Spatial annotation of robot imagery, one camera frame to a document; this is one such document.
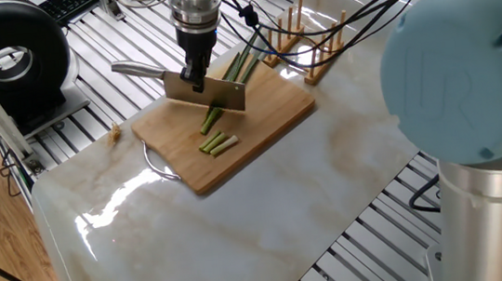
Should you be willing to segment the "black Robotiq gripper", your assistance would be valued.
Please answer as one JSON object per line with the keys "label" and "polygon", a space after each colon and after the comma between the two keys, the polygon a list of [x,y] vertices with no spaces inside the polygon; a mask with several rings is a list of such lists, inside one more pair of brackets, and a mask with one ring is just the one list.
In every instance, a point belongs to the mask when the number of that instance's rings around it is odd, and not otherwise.
{"label": "black Robotiq gripper", "polygon": [[185,66],[179,77],[193,85],[194,92],[205,90],[207,69],[213,47],[217,42],[219,18],[205,23],[174,21],[178,45],[185,51]]}

